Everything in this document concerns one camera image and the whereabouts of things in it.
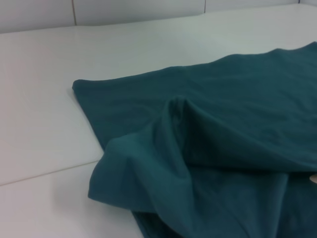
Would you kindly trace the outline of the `teal blue t-shirt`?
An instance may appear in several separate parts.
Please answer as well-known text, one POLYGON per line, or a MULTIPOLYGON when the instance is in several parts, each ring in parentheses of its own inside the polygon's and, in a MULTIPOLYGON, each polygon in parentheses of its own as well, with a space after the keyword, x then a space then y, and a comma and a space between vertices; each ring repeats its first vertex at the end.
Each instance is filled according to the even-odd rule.
POLYGON ((72 89, 144 238, 317 238, 317 43, 72 89))

